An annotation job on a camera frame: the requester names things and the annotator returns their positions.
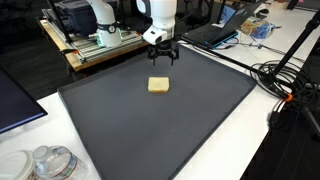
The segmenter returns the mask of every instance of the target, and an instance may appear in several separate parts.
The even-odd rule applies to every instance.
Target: yellow sponge
[[[168,77],[149,77],[148,81],[149,92],[163,93],[169,90]]]

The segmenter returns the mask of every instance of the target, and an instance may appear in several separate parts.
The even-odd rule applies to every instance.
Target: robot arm
[[[105,0],[87,0],[97,18],[97,35],[99,46],[114,47],[121,44],[120,29],[116,26],[116,20],[112,7]]]
[[[177,0],[137,0],[137,6],[141,13],[153,21],[143,34],[143,39],[156,45],[173,38]]]

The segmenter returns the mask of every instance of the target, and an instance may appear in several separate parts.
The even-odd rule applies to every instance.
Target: monitor
[[[0,133],[45,115],[47,112],[0,65]]]

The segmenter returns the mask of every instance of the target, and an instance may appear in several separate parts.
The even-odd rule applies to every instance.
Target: white table
[[[282,51],[290,48],[313,15],[312,12],[307,11],[284,11],[277,8],[271,8],[270,13],[268,20],[283,27],[276,30],[263,44]],[[296,56],[306,59],[319,35],[320,29],[314,31]],[[268,50],[245,48],[241,45],[219,52],[247,65],[282,57]],[[248,73],[245,69],[227,61],[213,59]],[[278,101],[261,88],[255,87],[175,179],[239,179],[268,132],[268,115]],[[0,157],[22,149],[33,151],[41,145],[63,145],[88,165],[90,171],[88,179],[100,179],[59,95],[55,93],[39,100],[39,103],[49,115],[1,134]]]

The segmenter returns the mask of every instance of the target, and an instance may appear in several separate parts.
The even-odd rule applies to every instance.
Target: gray table mat
[[[148,77],[169,77],[167,93]],[[170,65],[142,53],[59,89],[100,177],[172,179],[255,86],[247,75],[185,47]]]

